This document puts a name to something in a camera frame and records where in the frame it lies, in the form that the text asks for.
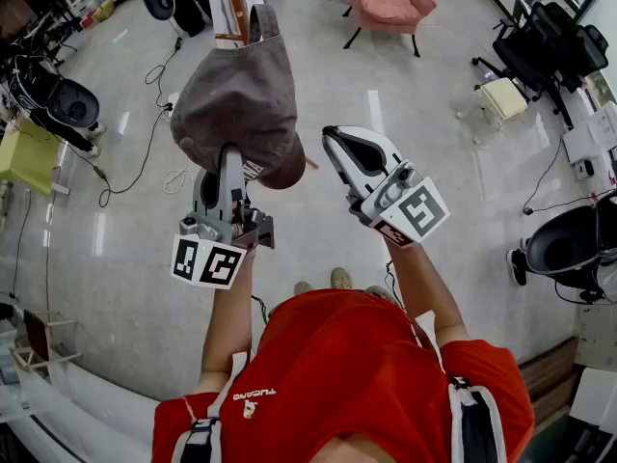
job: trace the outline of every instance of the floor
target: floor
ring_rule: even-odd
[[[485,80],[471,57],[496,61],[492,28],[501,14],[491,0],[438,2],[417,32],[417,58],[409,37],[366,30],[344,51],[356,26],[353,15],[341,17],[347,8],[342,0],[271,0],[294,72],[298,132],[319,169],[307,168],[284,192],[249,187],[254,204],[274,216],[277,239],[275,251],[259,251],[254,293],[270,309],[290,296],[297,281],[328,286],[336,266],[350,271],[354,287],[383,284],[385,246],[347,213],[345,189],[320,139],[327,124],[383,128],[437,183],[449,207],[449,220],[425,248],[470,333],[524,360],[574,329],[575,307],[555,296],[552,281],[532,276],[527,287],[514,286],[504,259],[508,248],[558,212],[524,217],[521,207],[552,160],[563,127],[546,99],[530,104],[499,133],[479,110],[457,120],[455,112],[472,101],[473,85]],[[145,85],[144,76],[170,56],[175,37],[141,0],[128,0],[108,21],[74,37],[74,55],[67,51],[62,73],[100,101],[108,131],[99,141],[98,165],[116,190],[139,173],[159,111],[156,86]],[[184,40],[163,77],[164,97],[180,91],[213,44],[211,28]],[[32,194],[16,282],[21,303],[41,310],[48,300],[50,309],[77,318],[62,338],[83,352],[81,364],[92,372],[158,399],[191,392],[211,293],[169,276],[174,234],[190,208],[192,188],[187,180],[176,194],[163,191],[161,177],[185,162],[168,124],[156,127],[142,178],[104,208],[98,205],[104,185],[94,171],[70,150],[62,160],[59,179],[70,196],[59,195],[52,206]],[[198,169],[189,163],[189,170]],[[562,152],[533,205],[579,196]],[[1,289],[13,282],[28,198],[17,186],[0,226]],[[263,327],[255,306],[255,346]]]

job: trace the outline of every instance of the shoe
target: shoe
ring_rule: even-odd
[[[82,150],[85,158],[98,158],[101,152],[101,148],[99,146],[93,146],[91,150]]]
[[[332,270],[330,284],[334,289],[351,289],[351,276],[342,267]]]
[[[99,135],[104,134],[105,131],[107,130],[107,127],[103,125],[101,122],[96,122],[95,125],[96,127],[93,130],[90,130],[89,128],[87,129],[87,132],[85,135],[86,139],[89,139],[89,140],[95,139]]]
[[[382,286],[377,286],[377,285],[369,286],[365,291],[366,293],[370,293],[371,295],[377,295],[379,298],[383,298],[384,300],[387,300],[388,302],[391,302],[392,304],[398,305],[396,301],[394,300],[394,297],[391,295],[391,293],[387,291],[385,288],[383,288]]]
[[[307,282],[299,282],[296,283],[295,287],[293,287],[293,296],[297,297],[298,295],[302,295],[303,293],[311,290],[313,290],[313,287]]]
[[[510,266],[512,280],[519,286],[525,286],[527,284],[527,273],[524,271],[521,259],[526,259],[526,257],[524,252],[518,249],[509,250],[505,255],[505,260],[508,262],[508,266]]]

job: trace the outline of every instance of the power cord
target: power cord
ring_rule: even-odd
[[[164,64],[162,65],[158,65],[155,68],[151,69],[150,72],[148,72],[146,74],[146,77],[144,78],[144,82],[146,84],[153,84],[154,82],[157,83],[158,86],[158,96],[156,97],[156,105],[159,106],[160,108],[162,108],[162,110],[159,112],[158,117],[156,117],[156,120],[154,121],[154,124],[152,125],[152,131],[150,132],[150,138],[148,141],[148,149],[146,150],[146,156],[144,157],[144,161],[142,163],[142,167],[139,171],[139,174],[135,177],[135,179],[124,189],[122,190],[114,190],[112,189],[109,180],[107,178],[107,175],[105,175],[105,172],[103,172],[98,166],[96,166],[92,161],[90,161],[89,159],[85,158],[84,156],[81,156],[74,148],[71,144],[64,142],[64,144],[67,144],[67,146],[70,147],[70,150],[72,150],[75,155],[81,159],[83,159],[84,161],[86,161],[86,163],[88,163],[94,170],[94,172],[98,175],[98,177],[103,180],[105,182],[105,184],[107,185],[107,188],[103,189],[102,192],[100,193],[100,195],[98,196],[98,206],[103,208],[103,207],[107,207],[107,204],[109,203],[109,199],[111,197],[112,194],[123,194],[125,192],[128,192],[131,188],[133,188],[133,186],[137,183],[137,181],[142,177],[142,175],[144,174],[144,169],[146,167],[146,163],[148,162],[148,157],[150,155],[150,148],[152,147],[152,141],[154,140],[154,131],[156,129],[156,126],[159,122],[159,120],[161,120],[161,117],[163,116],[163,114],[165,112],[168,111],[172,111],[174,109],[174,106],[171,103],[166,103],[166,104],[160,104],[159,103],[159,99],[160,97],[163,95],[163,92],[161,91],[161,78],[163,77],[163,73],[165,72],[165,70],[167,69],[167,64],[170,62],[170,60],[175,56],[175,54],[178,52],[178,50],[181,48],[182,46],[182,38],[180,37],[180,34],[178,33],[178,38],[175,40],[175,46],[174,46],[174,53],[172,53],[172,55],[170,56],[170,58],[168,58]],[[160,71],[156,74],[156,76],[148,81],[148,77],[157,69],[160,68]]]
[[[577,304],[577,305],[587,305],[587,306],[590,306],[590,305],[615,305],[615,302],[611,302],[608,299],[608,297],[606,296],[606,293],[604,293],[604,290],[602,288],[600,288],[600,289],[602,290],[603,299],[608,301],[607,304],[605,302],[602,302],[601,304],[599,304],[598,302],[589,303],[589,302],[582,302],[582,301],[579,301],[579,300],[570,300],[568,298],[565,298],[565,297],[561,296],[561,293],[559,293],[559,290],[557,289],[557,282],[555,282],[555,293],[557,294],[557,296],[561,300],[563,300],[565,302],[570,302],[571,304]]]
[[[386,264],[386,276],[384,277],[384,283],[392,291],[392,294],[394,295],[394,298],[396,299],[396,303],[398,304],[398,307],[400,307],[404,311],[405,307],[403,306],[400,299],[398,298],[398,295],[396,294],[396,289],[394,288],[396,286],[396,278],[392,274],[392,271],[389,268],[390,266],[392,266],[392,261]],[[392,278],[392,282],[390,284],[388,283],[388,277]]]
[[[549,209],[554,209],[554,208],[556,208],[556,207],[561,207],[562,205],[570,205],[570,204],[577,203],[578,201],[584,201],[584,200],[586,200],[586,199],[595,199],[595,198],[599,198],[599,197],[601,197],[601,196],[603,196],[603,195],[605,195],[605,194],[608,194],[609,192],[614,192],[614,191],[615,191],[615,189],[608,189],[608,190],[604,190],[604,191],[603,191],[603,192],[601,192],[600,194],[595,194],[595,195],[593,195],[593,196],[579,197],[578,199],[574,199],[573,201],[569,201],[569,202],[567,202],[567,203],[562,203],[562,204],[554,204],[554,205],[550,205],[549,207],[541,207],[540,209],[531,209],[531,207],[528,207],[528,208],[527,208],[527,209],[528,209],[528,211],[527,211],[527,212],[523,211],[523,213],[524,213],[525,215],[527,215],[527,216],[528,216],[529,214],[534,213],[534,212],[539,212],[539,211],[548,211]]]
[[[261,317],[263,318],[263,323],[268,324],[268,309],[266,309],[266,304],[263,303],[259,297],[255,297],[251,295],[251,298],[259,303],[259,308],[261,309]]]
[[[30,214],[30,207],[32,207],[32,191],[28,190],[28,208],[26,209],[26,215],[23,218],[23,223],[21,224],[21,231],[19,232],[19,239],[17,240],[17,253],[15,256],[15,272],[13,274],[13,291],[0,291],[1,294],[7,295],[13,300],[18,300],[15,296],[15,285],[17,283],[17,273],[19,271],[19,249],[21,248],[21,238],[23,237],[23,230],[26,228],[26,222],[28,221],[28,215]]]
[[[559,146],[557,146],[557,152],[555,153],[555,157],[552,159],[551,163],[549,164],[549,167],[542,173],[542,176],[540,177],[540,179],[538,180],[538,183],[536,184],[536,188],[533,190],[533,194],[531,194],[529,196],[529,199],[527,199],[524,202],[523,214],[525,216],[529,216],[533,212],[533,209],[531,207],[527,207],[527,205],[529,204],[529,201],[533,199],[533,196],[535,196],[536,193],[538,192],[538,189],[540,188],[540,183],[542,183],[542,180],[547,175],[547,173],[550,171],[550,169],[552,168],[552,165],[554,165],[555,161],[557,161],[557,156],[559,156],[559,152],[561,151],[562,144],[563,144],[563,137],[559,139]]]
[[[159,64],[158,66],[151,68],[150,72],[148,72],[146,74],[146,77],[144,77],[144,82],[149,86],[150,84],[154,84],[156,82],[156,85],[158,86],[158,96],[156,97],[156,106],[160,107],[160,108],[166,108],[168,105],[171,106],[171,103],[166,103],[166,104],[160,104],[158,102],[158,100],[161,98],[161,96],[163,95],[163,92],[161,91],[161,79],[163,77],[163,74],[165,73],[165,69],[167,68],[167,64],[170,62],[170,60],[175,56],[175,54],[178,52],[178,50],[182,47],[182,38],[180,37],[180,34],[177,35],[177,39],[175,40],[175,46],[174,46],[174,53],[172,53],[172,55],[170,56],[170,58],[168,58],[164,64]],[[155,71],[155,70],[159,70],[160,71],[151,79],[148,80],[148,78],[150,77],[150,75]]]
[[[185,156],[184,157],[184,166],[180,170],[178,170],[176,168],[173,168],[173,169],[169,170],[165,175],[162,176],[161,181],[163,182],[163,190],[165,191],[166,194],[175,194],[175,193],[177,193],[182,188],[182,185],[184,185],[184,180],[186,179],[186,174],[189,174],[191,176],[191,184],[195,185],[195,179],[193,178],[193,174],[188,169],[188,167],[189,167],[189,157]],[[169,185],[174,180],[179,178],[180,176],[182,176],[182,179],[180,180],[180,184],[175,188],[175,190],[169,190],[168,189]]]
[[[133,185],[137,183],[137,180],[139,180],[142,177],[142,175],[144,174],[144,168],[146,167],[146,163],[148,162],[148,157],[150,155],[150,148],[152,146],[152,140],[154,139],[154,130],[156,129],[156,125],[158,124],[158,121],[161,120],[162,115],[166,111],[170,111],[171,109],[172,109],[171,106],[163,108],[159,112],[158,117],[156,117],[156,121],[154,122],[154,125],[152,126],[152,132],[150,133],[150,140],[148,141],[148,149],[146,150],[146,156],[144,157],[142,168],[139,171],[139,174],[135,177],[135,179],[125,189],[113,190],[111,185],[109,184],[109,180],[107,179],[107,176],[105,175],[105,173],[100,168],[98,168],[94,163],[90,162],[90,160],[86,160],[92,165],[93,170],[96,172],[96,174],[107,184],[107,188],[103,189],[103,191],[100,193],[100,196],[98,196],[98,206],[99,207],[107,207],[107,204],[109,203],[109,198],[111,197],[112,194],[118,195],[118,194],[123,194],[124,192],[128,192],[131,188],[133,188]]]

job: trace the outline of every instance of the logo on shirt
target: logo on shirt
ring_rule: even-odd
[[[255,406],[258,405],[256,401],[249,401],[248,399],[244,400],[244,418],[249,419],[253,416],[255,412]]]
[[[271,395],[275,395],[277,392],[274,390],[255,390],[255,391],[249,391],[248,393],[243,393],[241,394],[237,394],[237,395],[233,395],[233,400],[235,401],[236,399],[246,399],[248,397],[258,397],[258,396],[271,396]]]

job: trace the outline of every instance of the black cable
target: black cable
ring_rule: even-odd
[[[168,58],[164,64],[159,64],[158,66],[151,68],[150,72],[148,72],[146,74],[146,77],[144,77],[144,82],[148,85],[150,84],[154,84],[155,82],[157,83],[158,86],[158,96],[156,97],[156,106],[160,107],[160,108],[165,108],[166,106],[169,105],[169,103],[166,104],[159,104],[158,100],[161,98],[161,96],[163,95],[163,92],[161,91],[161,78],[163,77],[163,73],[165,73],[165,69],[167,68],[167,64],[170,62],[170,60],[175,56],[175,54],[177,53],[177,50],[179,50],[179,46],[178,46],[178,41],[176,41],[176,45],[174,48],[174,53],[172,53],[172,55],[170,56],[170,58]],[[157,69],[161,69],[160,72],[158,72],[156,74],[156,76],[148,81],[149,76]]]
[[[65,46],[66,48],[70,48],[74,52],[77,52],[77,48],[73,48],[70,44],[66,44],[66,43],[61,42],[60,46]]]
[[[529,204],[529,201],[533,199],[533,196],[535,196],[536,193],[538,192],[538,189],[540,188],[540,183],[542,183],[542,180],[547,175],[549,170],[552,168],[552,165],[554,165],[555,161],[557,161],[557,156],[559,155],[559,152],[561,151],[562,144],[563,144],[563,137],[559,139],[559,146],[557,146],[557,152],[555,153],[555,157],[552,159],[551,163],[549,164],[549,167],[542,173],[542,176],[538,180],[538,183],[536,184],[536,188],[534,189],[533,194],[531,194],[529,196],[529,199],[527,199],[525,203],[523,204],[523,213],[526,214],[527,216],[534,211],[534,209],[531,209],[531,207],[527,207],[527,205]]]
[[[615,305],[614,302],[611,302],[610,300],[608,300],[608,297],[606,297],[606,293],[604,293],[604,290],[602,291],[603,295],[604,295],[604,299],[608,300],[608,303],[605,304],[604,302],[602,302],[601,304],[599,304],[598,302],[581,302],[581,301],[576,301],[576,300],[570,300],[568,298],[564,298],[561,296],[561,294],[559,293],[559,290],[557,289],[557,282],[555,282],[555,293],[557,294],[557,296],[561,299],[564,300],[566,302],[570,302],[571,304],[577,304],[577,305]]]
[[[261,317],[263,318],[263,323],[268,324],[268,309],[266,308],[266,304],[263,303],[259,297],[255,297],[251,295],[253,300],[256,300],[259,303],[259,308],[261,309]]]
[[[178,30],[177,30],[177,29],[175,29],[175,26],[172,24],[172,22],[171,22],[170,20],[168,20],[168,22],[169,22],[170,26],[172,26],[172,27],[174,28],[174,31],[175,31],[175,33],[177,34],[177,36],[178,36],[180,39],[182,39],[182,36],[181,36],[181,35],[180,35],[180,33],[178,32]]]
[[[165,108],[161,110],[158,114],[158,117],[156,117],[156,121],[154,122],[154,125],[152,126],[152,132],[150,133],[150,140],[148,141],[148,149],[146,150],[146,156],[144,157],[142,168],[139,171],[139,174],[135,177],[135,179],[131,182],[131,184],[128,187],[122,190],[113,190],[111,185],[109,184],[109,180],[107,179],[107,176],[105,176],[105,174],[95,164],[90,163],[93,166],[96,174],[99,177],[101,177],[102,180],[107,184],[107,188],[103,189],[103,191],[100,193],[100,196],[98,196],[99,207],[106,207],[107,204],[109,203],[109,198],[111,197],[112,194],[123,194],[124,192],[128,192],[133,187],[133,185],[137,183],[137,180],[141,178],[142,174],[144,173],[144,168],[146,167],[146,163],[148,162],[148,157],[150,155],[150,147],[152,146],[152,140],[154,139],[154,130],[156,129],[156,125],[158,124],[158,121],[161,120],[161,116],[168,110],[169,108]],[[105,196],[105,194],[107,194],[107,199],[105,200],[105,203],[104,203],[103,196]]]
[[[394,287],[396,285],[396,278],[392,274],[392,271],[389,269],[390,266],[392,266],[392,261],[390,261],[390,262],[388,262],[386,264],[386,276],[384,277],[384,283],[386,284],[386,286],[388,288],[390,288],[392,290],[392,293],[394,294],[394,298],[396,299],[396,303],[398,304],[398,307],[400,307],[404,311],[405,307],[403,306],[403,304],[401,303],[400,299],[398,298],[398,295],[396,294],[396,289],[394,289]],[[388,277],[392,278],[391,285],[388,283]]]
[[[585,197],[579,197],[578,199],[574,199],[573,201],[569,201],[568,203],[562,203],[562,204],[555,204],[555,205],[550,205],[549,207],[541,207],[540,209],[533,209],[533,212],[537,212],[537,211],[548,211],[549,209],[554,209],[555,207],[560,207],[562,205],[570,205],[570,204],[574,204],[577,203],[578,201],[584,201],[585,199],[594,199],[594,198],[599,198],[605,194],[608,194],[609,192],[614,192],[615,189],[608,189],[608,190],[604,190],[603,192],[601,192],[600,194],[595,194],[593,196],[585,196]]]
[[[28,221],[28,215],[30,214],[30,207],[32,206],[32,191],[28,191],[28,209],[26,209],[26,215],[23,218],[23,223],[21,224],[21,231],[19,232],[19,239],[17,240],[17,253],[15,256],[15,272],[13,274],[13,293],[7,293],[3,291],[4,295],[9,295],[11,298],[17,300],[15,296],[15,285],[17,283],[17,272],[19,271],[19,249],[21,248],[21,238],[23,237],[23,230],[26,228],[26,222]]]

